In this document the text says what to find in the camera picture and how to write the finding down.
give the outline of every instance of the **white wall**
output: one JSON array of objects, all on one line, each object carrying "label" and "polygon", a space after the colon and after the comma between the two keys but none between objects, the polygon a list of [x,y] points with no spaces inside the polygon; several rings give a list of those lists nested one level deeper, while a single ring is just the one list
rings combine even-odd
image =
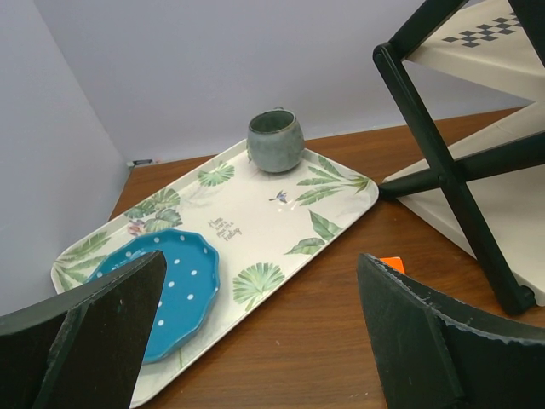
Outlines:
[{"label": "white wall", "polygon": [[[371,60],[422,0],[35,0],[118,150],[189,158],[283,105],[307,137],[401,124]],[[522,101],[411,67],[436,118]]]},{"label": "white wall", "polygon": [[127,176],[32,0],[0,3],[0,315],[54,295],[51,264]]}]

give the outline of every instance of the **orange object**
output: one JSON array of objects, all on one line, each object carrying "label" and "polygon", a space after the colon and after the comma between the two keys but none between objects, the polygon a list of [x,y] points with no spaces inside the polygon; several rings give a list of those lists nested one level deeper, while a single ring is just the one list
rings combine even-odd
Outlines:
[{"label": "orange object", "polygon": [[403,267],[401,257],[386,257],[381,258],[381,260],[383,260],[391,268],[395,268],[396,270],[398,270],[401,274],[405,274],[405,269]]}]

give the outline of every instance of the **white shelf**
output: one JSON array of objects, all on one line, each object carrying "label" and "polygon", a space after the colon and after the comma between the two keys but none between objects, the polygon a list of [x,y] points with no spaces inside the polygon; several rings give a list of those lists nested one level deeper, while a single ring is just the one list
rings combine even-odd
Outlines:
[{"label": "white shelf", "polygon": [[507,0],[487,0],[462,9],[408,60],[528,100],[544,101],[545,67],[512,13]]},{"label": "white shelf", "polygon": [[[449,147],[454,158],[545,130],[545,104],[534,103]],[[389,176],[391,181],[427,168],[420,161]],[[521,285],[545,306],[545,165],[468,183],[503,255]],[[438,189],[401,202],[473,255],[444,195]]]}]

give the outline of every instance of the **brown wooden surface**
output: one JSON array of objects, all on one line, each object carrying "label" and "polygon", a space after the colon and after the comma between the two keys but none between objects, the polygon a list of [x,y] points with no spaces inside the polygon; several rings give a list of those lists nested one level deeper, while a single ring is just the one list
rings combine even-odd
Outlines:
[{"label": "brown wooden surface", "polygon": [[[508,112],[439,121],[448,142]],[[309,141],[377,182],[422,158],[405,127]],[[113,215],[207,158],[137,168]],[[398,203],[380,202],[150,403],[165,408],[385,408],[359,304],[358,254],[401,256],[409,276],[502,314],[474,259]],[[545,324],[533,308],[519,320]]]}]

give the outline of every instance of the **green ceramic mug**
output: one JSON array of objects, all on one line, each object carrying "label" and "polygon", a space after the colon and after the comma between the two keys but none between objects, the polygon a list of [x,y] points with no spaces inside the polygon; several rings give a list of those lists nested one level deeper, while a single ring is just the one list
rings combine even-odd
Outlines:
[{"label": "green ceramic mug", "polygon": [[257,115],[248,128],[248,154],[266,172],[279,173],[301,162],[305,140],[295,114],[276,107]]}]

